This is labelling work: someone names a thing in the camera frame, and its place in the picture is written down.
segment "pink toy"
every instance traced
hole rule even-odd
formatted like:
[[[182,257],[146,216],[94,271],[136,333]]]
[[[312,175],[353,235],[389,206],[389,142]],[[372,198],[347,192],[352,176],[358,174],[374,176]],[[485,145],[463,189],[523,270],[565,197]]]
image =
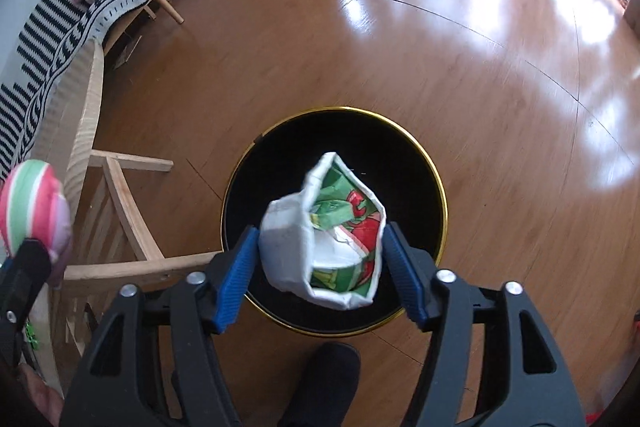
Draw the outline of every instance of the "pink toy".
[[[62,281],[71,254],[71,222],[51,165],[27,160],[9,173],[0,191],[0,235],[9,257],[25,239],[40,240],[51,261],[49,283]]]

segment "striped blanket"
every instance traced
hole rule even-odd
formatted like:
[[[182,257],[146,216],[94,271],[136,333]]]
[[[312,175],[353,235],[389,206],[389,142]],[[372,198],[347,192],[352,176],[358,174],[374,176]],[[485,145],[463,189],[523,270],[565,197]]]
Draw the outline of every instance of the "striped blanket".
[[[91,38],[104,42],[119,17],[147,1],[39,1],[0,75],[0,180],[29,157],[47,102],[82,45]]]

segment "black gripper frame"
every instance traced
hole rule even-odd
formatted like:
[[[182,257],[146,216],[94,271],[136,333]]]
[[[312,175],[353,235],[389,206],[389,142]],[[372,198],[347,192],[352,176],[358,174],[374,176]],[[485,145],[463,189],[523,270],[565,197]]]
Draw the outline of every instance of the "black gripper frame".
[[[395,223],[387,226],[423,282],[429,318],[422,331],[433,331],[402,427],[584,427],[564,358],[522,286],[489,290],[459,276],[443,282],[431,256],[410,247]],[[474,416],[456,423],[473,324],[484,324],[478,401]]]
[[[238,245],[251,232],[247,227]],[[200,284],[121,290],[79,362],[60,427],[240,427],[210,339],[218,333],[212,322],[218,290],[238,250],[217,254]],[[169,416],[162,384],[158,328],[168,325],[180,420]]]
[[[22,328],[50,274],[49,253],[37,239],[24,240],[0,268],[0,355],[11,370],[20,362]]]

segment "gold rim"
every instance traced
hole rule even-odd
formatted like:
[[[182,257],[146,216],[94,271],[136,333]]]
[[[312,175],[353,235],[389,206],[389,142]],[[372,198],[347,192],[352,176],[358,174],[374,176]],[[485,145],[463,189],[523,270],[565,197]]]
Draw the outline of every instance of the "gold rim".
[[[266,131],[264,131],[260,135],[261,136],[266,136],[268,133],[270,133],[276,127],[282,125],[283,123],[285,123],[287,121],[294,120],[295,118],[298,118],[300,116],[304,116],[306,114],[310,114],[310,113],[314,113],[314,112],[325,112],[325,111],[335,111],[335,110],[346,110],[346,111],[359,112],[361,114],[366,114],[368,116],[372,116],[373,118],[377,118],[378,120],[382,120],[383,122],[389,124],[391,127],[396,129],[397,131],[399,131],[401,134],[403,134],[404,137],[407,140],[409,140],[409,142],[412,143],[412,145],[418,150],[418,152],[427,161],[427,165],[429,166],[429,169],[431,171],[431,176],[433,176],[433,178],[434,178],[434,180],[436,182],[436,185],[438,186],[438,194],[440,195],[440,204],[441,204],[441,210],[442,210],[442,234],[440,236],[440,243],[438,245],[438,251],[436,253],[436,259],[435,259],[436,266],[439,266],[440,265],[440,261],[442,260],[442,256],[444,254],[444,244],[445,244],[445,242],[447,240],[447,227],[448,227],[448,224],[449,224],[449,213],[448,213],[448,210],[447,210],[447,198],[446,198],[446,196],[444,194],[444,186],[442,185],[442,180],[440,179],[440,175],[438,174],[438,170],[436,169],[436,166],[433,163],[433,160],[431,159],[431,157],[429,156],[427,151],[424,150],[422,145],[420,145],[420,142],[418,142],[418,140],[415,139],[412,136],[412,134],[409,133],[409,131],[407,131],[404,127],[398,125],[393,120],[389,120],[386,116],[382,116],[381,114],[378,114],[376,112],[368,111],[366,109],[360,109],[360,108],[357,108],[357,107],[349,107],[349,106],[339,106],[339,105],[337,105],[337,106],[333,106],[333,107],[319,107],[319,108],[315,108],[315,109],[308,109],[306,111],[302,111],[302,112],[299,112],[297,114],[294,114],[293,116],[288,116],[287,118],[284,118],[283,120],[280,120],[278,123],[275,123],[274,125],[269,127]],[[222,200],[222,215],[220,217],[220,244],[222,245],[223,248],[224,248],[224,234],[223,234],[224,214],[225,214],[225,208],[226,208],[226,198],[229,195],[229,187],[231,186],[231,181],[233,181],[233,179],[234,179],[234,177],[236,175],[236,171],[238,171],[239,166],[244,161],[245,156],[247,156],[249,154],[249,151],[254,147],[254,144],[255,144],[255,141],[251,142],[249,147],[247,147],[247,149],[245,149],[245,151],[242,153],[242,156],[240,156],[240,159],[238,160],[238,162],[234,166],[234,169],[231,172],[231,176],[229,177],[229,181],[226,184],[225,196],[224,196],[224,198]],[[343,337],[354,337],[355,335],[361,335],[363,333],[367,333],[368,331],[373,331],[373,330],[378,329],[379,327],[384,326],[385,324],[391,322],[394,318],[399,317],[400,315],[402,315],[404,313],[404,309],[400,308],[396,313],[394,313],[393,315],[387,317],[386,319],[381,320],[377,324],[370,325],[370,326],[368,326],[366,328],[362,328],[360,330],[350,331],[348,333],[316,333],[316,332],[313,332],[313,331],[305,331],[305,330],[300,330],[298,328],[295,328],[295,327],[291,326],[290,324],[287,324],[287,323],[281,321],[275,315],[272,315],[270,312],[268,312],[266,309],[264,309],[262,306],[260,306],[260,304],[255,302],[249,295],[246,295],[246,298],[248,299],[249,302],[251,302],[251,304],[253,304],[256,308],[258,308],[260,313],[264,314],[266,317],[269,317],[272,321],[276,322],[277,324],[281,325],[282,327],[287,328],[287,330],[292,330],[292,331],[295,331],[296,333],[302,333],[303,335],[308,335],[310,337],[322,337],[322,338],[326,338],[326,339],[339,339],[339,338],[343,338]]]

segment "black slipper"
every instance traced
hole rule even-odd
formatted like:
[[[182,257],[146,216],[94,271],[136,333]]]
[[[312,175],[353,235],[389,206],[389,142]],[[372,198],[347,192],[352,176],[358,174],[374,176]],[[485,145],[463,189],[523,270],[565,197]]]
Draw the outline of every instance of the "black slipper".
[[[278,427],[340,427],[360,379],[358,350],[325,343],[311,356]]]

